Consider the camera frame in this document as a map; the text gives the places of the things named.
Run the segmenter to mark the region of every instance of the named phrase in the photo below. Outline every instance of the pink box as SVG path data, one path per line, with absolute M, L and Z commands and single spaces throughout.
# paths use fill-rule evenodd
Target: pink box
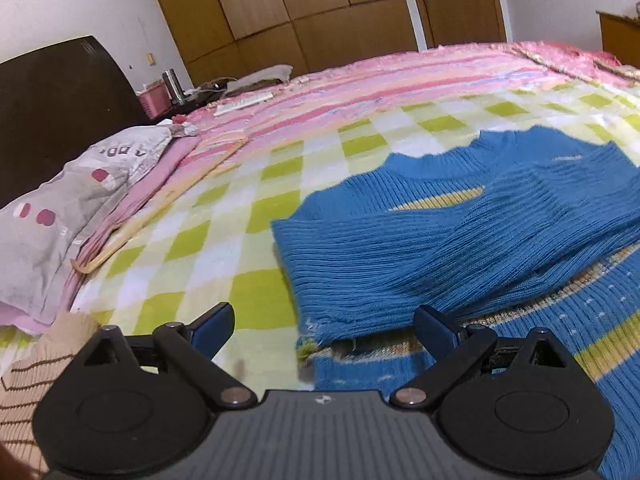
M 171 98 L 162 80 L 156 81 L 149 85 L 146 90 L 140 92 L 138 99 L 140 99 L 140 104 L 142 104 L 142 108 L 149 119 L 158 117 L 158 115 L 171 108 Z

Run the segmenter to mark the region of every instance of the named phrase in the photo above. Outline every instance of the striped cloth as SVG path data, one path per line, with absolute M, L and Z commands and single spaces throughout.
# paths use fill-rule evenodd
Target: striped cloth
M 33 412 L 47 390 L 98 329 L 86 314 L 59 314 L 31 354 L 0 378 L 0 444 L 42 474 L 48 471 L 34 437 Z
M 597 76 L 598 80 L 618 87 L 628 84 L 618 76 L 593 68 L 594 57 L 603 56 L 611 62 L 608 55 L 575 49 L 576 53 L 569 56 L 564 50 L 545 43 L 521 45 L 544 55 L 545 59 L 567 63 L 572 68 L 572 76 L 574 73 Z M 587 71 L 585 66 L 589 60 L 591 70 Z M 215 116 L 217 104 L 213 104 L 190 114 L 189 120 L 202 131 L 202 142 L 183 161 L 172 181 L 197 171 L 224 149 L 217 142 L 234 132 L 242 132 L 252 141 L 230 164 L 283 142 L 305 139 L 311 131 L 336 128 L 366 118 L 377 110 L 509 88 L 549 89 L 570 79 L 552 68 L 531 62 L 506 44 L 466 44 L 420 53 L 391 54 L 303 75 L 289 84 L 271 88 L 272 99 L 249 108 Z M 220 104 L 231 101 L 232 98 L 225 99 Z

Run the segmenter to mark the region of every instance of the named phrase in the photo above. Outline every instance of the headboard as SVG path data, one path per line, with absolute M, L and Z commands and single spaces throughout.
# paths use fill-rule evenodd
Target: headboard
M 0 63 L 0 207 L 137 124 L 148 124 L 138 98 L 93 36 Z

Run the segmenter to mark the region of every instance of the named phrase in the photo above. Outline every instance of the door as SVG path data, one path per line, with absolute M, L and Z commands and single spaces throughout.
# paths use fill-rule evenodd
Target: door
M 500 0 L 424 0 L 436 45 L 506 41 Z

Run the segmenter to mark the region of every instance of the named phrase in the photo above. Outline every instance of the bedspread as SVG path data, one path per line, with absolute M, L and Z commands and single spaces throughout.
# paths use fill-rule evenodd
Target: bedspread
M 392 108 L 258 152 L 197 184 L 97 271 L 74 309 L 139 334 L 228 300 L 237 330 L 218 362 L 258 392 L 310 386 L 296 363 L 295 310 L 270 221 L 289 216 L 313 190 L 372 170 L 391 151 L 439 153 L 468 144 L 481 129 L 534 124 L 614 140 L 640 163 L 638 101 L 582 82 Z
M 575 58 L 543 44 L 524 47 L 562 63 Z M 572 68 L 591 70 L 590 55 L 579 57 Z M 218 362 L 258 393 L 308 387 L 310 370 L 299 368 L 293 351 L 295 314 L 270 220 L 288 216 L 313 190 L 375 168 L 390 151 L 439 153 L 479 129 L 548 124 L 587 140 L 613 139 L 640 162 L 637 104 L 629 90 L 609 87 L 628 82 L 586 75 L 607 86 L 572 83 L 504 46 L 465 45 L 301 76 L 273 88 L 273 99 L 217 118 L 198 110 L 190 121 L 202 140 L 167 186 L 224 152 L 225 139 L 251 142 L 225 163 L 226 173 L 191 189 L 92 275 L 73 309 L 145 333 L 229 300 L 238 330 Z M 28 343 L 13 329 L 1 332 L 0 368 Z

